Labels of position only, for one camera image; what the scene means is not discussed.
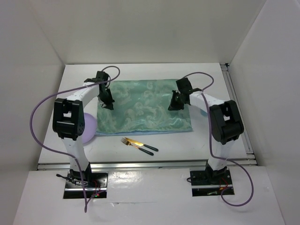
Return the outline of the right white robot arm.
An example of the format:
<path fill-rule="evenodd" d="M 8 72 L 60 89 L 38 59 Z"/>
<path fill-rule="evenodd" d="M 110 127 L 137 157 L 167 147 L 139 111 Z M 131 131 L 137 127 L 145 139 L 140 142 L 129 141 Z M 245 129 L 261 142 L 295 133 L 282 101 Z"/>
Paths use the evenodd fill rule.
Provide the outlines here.
<path fill-rule="evenodd" d="M 168 110 L 183 110 L 184 105 L 192 105 L 209 117 L 210 157 L 203 178 L 214 184 L 225 176 L 232 146 L 244 132 L 237 104 L 233 100 L 223 101 L 203 93 L 199 88 L 192 88 L 188 78 L 181 78 L 176 84 L 177 90 L 172 92 Z"/>

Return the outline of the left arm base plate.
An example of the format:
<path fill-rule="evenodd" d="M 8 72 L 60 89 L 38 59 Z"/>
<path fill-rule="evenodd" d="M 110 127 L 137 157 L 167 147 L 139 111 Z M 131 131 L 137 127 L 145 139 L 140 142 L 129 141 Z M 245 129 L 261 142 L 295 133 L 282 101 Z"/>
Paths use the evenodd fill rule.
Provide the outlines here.
<path fill-rule="evenodd" d="M 70 174 L 62 176 L 56 174 L 57 177 L 62 178 L 66 181 L 64 188 L 64 199 L 83 199 L 83 189 L 80 180 L 71 179 Z M 97 172 L 93 173 L 91 180 L 89 182 L 85 181 L 84 186 L 86 190 L 87 199 L 90 199 L 92 195 L 94 198 L 106 198 L 107 197 L 107 183 L 108 183 L 108 173 L 107 172 Z"/>

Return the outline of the green patterned cloth placemat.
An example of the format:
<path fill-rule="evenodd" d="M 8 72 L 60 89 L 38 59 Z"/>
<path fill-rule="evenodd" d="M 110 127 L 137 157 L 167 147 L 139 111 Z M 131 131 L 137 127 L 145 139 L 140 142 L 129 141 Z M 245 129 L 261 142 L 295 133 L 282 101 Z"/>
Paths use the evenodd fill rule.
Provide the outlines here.
<path fill-rule="evenodd" d="M 113 110 L 97 105 L 97 135 L 160 134 L 192 131 L 189 108 L 169 111 L 175 79 L 114 81 Z"/>

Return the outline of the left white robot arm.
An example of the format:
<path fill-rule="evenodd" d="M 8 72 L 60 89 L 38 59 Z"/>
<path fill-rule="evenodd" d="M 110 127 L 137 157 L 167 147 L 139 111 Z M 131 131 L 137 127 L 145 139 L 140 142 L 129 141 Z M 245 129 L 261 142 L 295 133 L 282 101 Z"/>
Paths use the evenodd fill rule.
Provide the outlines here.
<path fill-rule="evenodd" d="M 85 130 L 84 108 L 97 97 L 105 109 L 113 110 L 114 100 L 105 84 L 109 78 L 106 72 L 98 71 L 95 78 L 84 81 L 82 89 L 67 98 L 57 98 L 54 101 L 52 128 L 62 139 L 67 154 L 70 155 L 70 178 L 82 187 L 89 186 L 93 177 L 82 140 Z"/>

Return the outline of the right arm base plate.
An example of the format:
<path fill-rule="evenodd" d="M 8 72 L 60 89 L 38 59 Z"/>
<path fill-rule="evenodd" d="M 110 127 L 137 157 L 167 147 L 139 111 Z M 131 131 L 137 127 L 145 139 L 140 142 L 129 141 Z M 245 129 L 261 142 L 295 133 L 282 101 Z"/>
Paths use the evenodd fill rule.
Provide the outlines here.
<path fill-rule="evenodd" d="M 225 175 L 213 181 L 206 178 L 204 171 L 190 171 L 190 177 L 186 179 L 191 184 L 192 196 L 217 196 L 234 195 L 233 182 L 229 170 L 226 170 Z"/>

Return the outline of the purple plastic plate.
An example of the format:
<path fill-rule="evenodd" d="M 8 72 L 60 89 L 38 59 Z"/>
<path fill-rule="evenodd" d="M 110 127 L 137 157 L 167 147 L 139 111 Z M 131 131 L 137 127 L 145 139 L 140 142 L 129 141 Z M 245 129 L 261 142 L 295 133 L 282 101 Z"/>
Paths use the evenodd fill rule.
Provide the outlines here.
<path fill-rule="evenodd" d="M 82 134 L 83 144 L 88 143 L 96 134 L 97 120 L 89 113 L 84 113 L 85 128 Z"/>

